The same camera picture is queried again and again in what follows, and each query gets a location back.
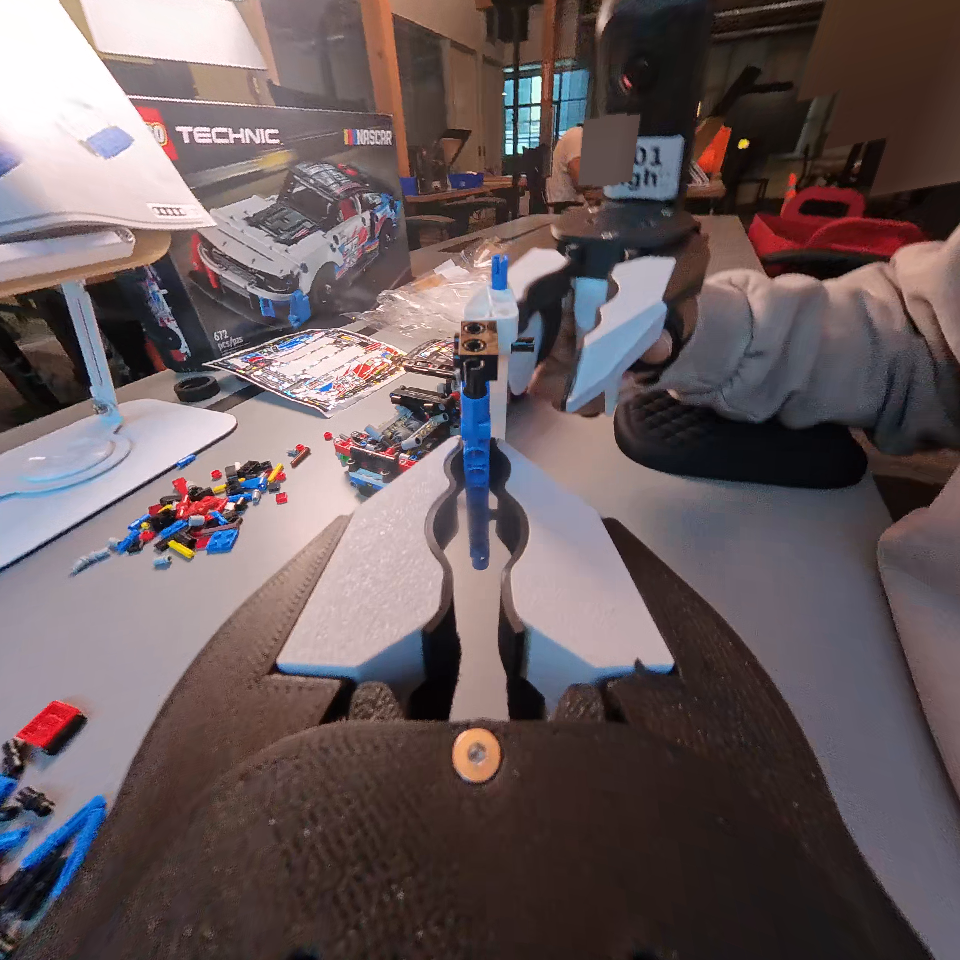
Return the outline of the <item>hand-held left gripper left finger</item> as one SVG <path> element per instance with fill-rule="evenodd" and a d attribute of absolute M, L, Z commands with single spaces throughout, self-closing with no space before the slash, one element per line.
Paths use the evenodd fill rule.
<path fill-rule="evenodd" d="M 461 666 L 447 548 L 462 441 L 357 507 L 275 662 L 279 673 L 386 685 L 413 719 L 448 720 Z"/>

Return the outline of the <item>white book stand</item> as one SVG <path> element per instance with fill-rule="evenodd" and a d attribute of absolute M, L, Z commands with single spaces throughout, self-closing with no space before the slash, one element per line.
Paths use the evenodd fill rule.
<path fill-rule="evenodd" d="M 119 402 L 86 282 L 161 259 L 169 232 L 122 227 L 2 243 L 2 295 L 58 287 L 91 380 L 93 414 L 1 457 L 6 569 L 236 428 L 232 414 L 138 399 Z"/>

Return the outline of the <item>partly built lego car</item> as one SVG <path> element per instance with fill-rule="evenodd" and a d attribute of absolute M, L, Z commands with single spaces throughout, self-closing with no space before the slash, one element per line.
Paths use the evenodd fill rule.
<path fill-rule="evenodd" d="M 403 361 L 407 374 L 435 379 L 429 388 L 406 383 L 390 391 L 390 416 L 378 426 L 324 433 L 357 493 L 370 497 L 406 474 L 446 440 L 461 432 L 461 393 L 454 343 L 434 339 Z"/>

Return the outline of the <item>blue and white lego panel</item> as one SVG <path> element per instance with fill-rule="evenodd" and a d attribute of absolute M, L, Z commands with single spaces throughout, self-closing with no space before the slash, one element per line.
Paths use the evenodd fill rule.
<path fill-rule="evenodd" d="M 461 394 L 462 467 L 469 552 L 474 570 L 490 561 L 492 442 L 506 435 L 508 377 L 519 308 L 509 289 L 509 256 L 496 255 L 490 284 L 465 308 L 454 345 Z"/>

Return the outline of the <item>window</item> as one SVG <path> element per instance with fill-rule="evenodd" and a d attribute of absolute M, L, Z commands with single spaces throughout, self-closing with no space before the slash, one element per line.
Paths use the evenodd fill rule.
<path fill-rule="evenodd" d="M 516 73 L 503 71 L 503 156 L 510 158 L 540 145 L 543 121 L 544 71 L 528 63 Z M 561 60 L 553 73 L 553 126 L 550 138 L 559 140 L 584 123 L 589 100 L 590 72 L 572 60 Z"/>

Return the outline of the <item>person's right forearm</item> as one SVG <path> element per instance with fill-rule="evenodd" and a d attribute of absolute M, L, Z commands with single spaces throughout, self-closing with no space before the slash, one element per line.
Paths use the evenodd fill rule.
<path fill-rule="evenodd" d="M 882 452 L 959 447 L 959 231 L 821 281 L 730 270 L 659 386 L 740 422 L 865 431 Z"/>

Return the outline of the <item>shiny sticker sheet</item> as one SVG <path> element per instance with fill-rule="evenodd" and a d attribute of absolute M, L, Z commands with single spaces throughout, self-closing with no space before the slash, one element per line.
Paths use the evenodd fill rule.
<path fill-rule="evenodd" d="M 205 363 L 324 417 L 404 374 L 406 353 L 345 329 L 304 330 Z"/>

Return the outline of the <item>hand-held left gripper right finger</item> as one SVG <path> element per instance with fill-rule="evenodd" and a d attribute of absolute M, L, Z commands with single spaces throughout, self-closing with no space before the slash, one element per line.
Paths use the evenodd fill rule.
<path fill-rule="evenodd" d="M 510 719 L 551 716 L 574 686 L 666 676 L 668 648 L 600 513 L 505 441 L 493 451 L 499 655 Z"/>

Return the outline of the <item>red chair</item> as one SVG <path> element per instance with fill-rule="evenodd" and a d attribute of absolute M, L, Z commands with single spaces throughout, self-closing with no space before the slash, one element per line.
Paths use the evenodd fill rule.
<path fill-rule="evenodd" d="M 867 216 L 862 192 L 836 186 L 804 188 L 779 214 L 757 213 L 748 238 L 761 260 L 810 253 L 889 259 L 928 241 L 915 223 Z"/>

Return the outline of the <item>pile of mixed lego pieces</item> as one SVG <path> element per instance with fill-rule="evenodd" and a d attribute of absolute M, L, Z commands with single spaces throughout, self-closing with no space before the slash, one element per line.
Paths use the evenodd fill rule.
<path fill-rule="evenodd" d="M 310 455 L 310 447 L 300 443 L 278 461 L 229 462 L 211 470 L 205 484 L 186 476 L 196 456 L 181 459 L 174 465 L 177 476 L 170 491 L 129 523 L 123 536 L 78 557 L 69 576 L 76 578 L 114 557 L 147 554 L 155 570 L 168 570 L 176 558 L 190 562 L 200 554 L 232 553 L 250 510 L 266 503 L 288 504 L 289 474 Z"/>

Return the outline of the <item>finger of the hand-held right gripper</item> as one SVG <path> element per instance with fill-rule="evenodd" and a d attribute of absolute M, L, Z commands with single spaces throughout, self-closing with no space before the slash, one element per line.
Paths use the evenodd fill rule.
<path fill-rule="evenodd" d="M 556 345 L 572 289 L 570 258 L 555 248 L 532 248 L 510 266 L 508 282 L 518 308 L 508 383 L 519 397 Z"/>
<path fill-rule="evenodd" d="M 574 282 L 578 331 L 577 361 L 566 388 L 566 412 L 577 413 L 602 398 L 615 412 L 621 381 L 631 366 L 658 342 L 666 327 L 666 290 L 676 268 L 674 256 L 642 256 L 616 264 L 613 287 L 600 303 L 600 281 Z"/>

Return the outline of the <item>lego set box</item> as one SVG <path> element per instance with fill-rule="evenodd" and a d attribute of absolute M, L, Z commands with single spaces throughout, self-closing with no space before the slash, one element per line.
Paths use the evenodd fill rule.
<path fill-rule="evenodd" d="M 336 327 L 410 277 L 393 117 L 131 99 L 213 225 L 173 237 L 146 322 L 186 372 L 300 327 Z"/>

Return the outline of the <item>pile of blue black pins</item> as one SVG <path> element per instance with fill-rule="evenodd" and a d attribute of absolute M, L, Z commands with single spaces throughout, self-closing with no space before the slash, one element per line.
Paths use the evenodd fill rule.
<path fill-rule="evenodd" d="M 18 865 L 1 883 L 1 957 L 12 958 L 37 918 L 56 901 L 84 865 L 107 818 L 109 805 L 95 796 L 47 832 L 24 853 L 32 833 L 56 813 L 54 798 L 23 783 L 35 760 L 52 759 L 87 723 L 75 705 L 54 700 L 14 736 L 2 742 L 1 860 L 18 856 Z"/>

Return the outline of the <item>heap of clear plastic bags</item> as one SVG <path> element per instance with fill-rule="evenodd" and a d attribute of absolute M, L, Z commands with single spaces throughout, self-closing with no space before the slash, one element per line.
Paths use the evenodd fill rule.
<path fill-rule="evenodd" d="M 463 250 L 440 253 L 438 263 L 409 283 L 382 292 L 375 306 L 356 321 L 375 331 L 452 332 L 471 300 L 491 284 L 494 257 L 508 253 L 500 238 L 470 242 Z"/>

